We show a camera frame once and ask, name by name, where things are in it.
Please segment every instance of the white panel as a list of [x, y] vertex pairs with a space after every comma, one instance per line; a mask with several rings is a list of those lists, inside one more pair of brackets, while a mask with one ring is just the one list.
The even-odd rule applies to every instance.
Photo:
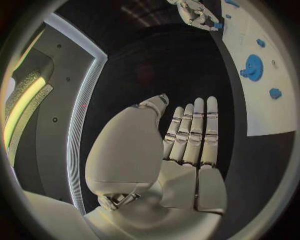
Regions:
[[[284, 59], [272, 39], [245, 9], [227, 4], [224, 0], [221, 0], [221, 4], [224, 17], [223, 42], [238, 73], [245, 69], [246, 60], [251, 54], [259, 56], [263, 63], [263, 74], [259, 81], [254, 82], [239, 75], [246, 101], [247, 135], [295, 131], [296, 102]], [[265, 42], [264, 48], [257, 44], [257, 39]], [[272, 88], [280, 89], [282, 97], [272, 99], [269, 93]]]

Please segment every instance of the blue object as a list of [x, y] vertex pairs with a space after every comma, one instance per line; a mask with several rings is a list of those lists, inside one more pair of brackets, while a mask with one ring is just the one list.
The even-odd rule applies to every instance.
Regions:
[[221, 28], [223, 28], [223, 24], [222, 24], [222, 23], [214, 23], [213, 26], [214, 26], [216, 29], [221, 29]]
[[280, 98], [283, 94], [278, 88], [272, 88], [270, 91], [270, 96], [272, 99], [276, 100]]
[[257, 44], [258, 44], [259, 46], [261, 46], [262, 48], [264, 48], [264, 47], [266, 46], [265, 41], [263, 41], [263, 40], [261, 40], [261, 39], [257, 39], [256, 42], [257, 42]]
[[233, 5], [233, 6], [237, 7], [237, 8], [240, 7], [240, 5], [238, 5], [235, 1], [232, 1], [232, 0], [225, 0], [225, 3], [231, 4], [231, 5]]
[[264, 71], [263, 62], [259, 56], [251, 54], [246, 61], [246, 69], [240, 71], [240, 75], [251, 81], [258, 81]]

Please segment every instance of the yellow light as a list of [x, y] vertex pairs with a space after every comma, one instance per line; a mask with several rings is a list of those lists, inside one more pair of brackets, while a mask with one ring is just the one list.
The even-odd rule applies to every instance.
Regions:
[[20, 116], [23, 111], [33, 99], [33, 97], [42, 89], [42, 87], [46, 84], [46, 81], [43, 77], [39, 77], [33, 84], [31, 84], [27, 90], [21, 95], [19, 100], [14, 105], [13, 109], [8, 116], [6, 121], [6, 125], [4, 128], [4, 144], [5, 149], [8, 149], [8, 146], [11, 141], [12, 134], [18, 123]]

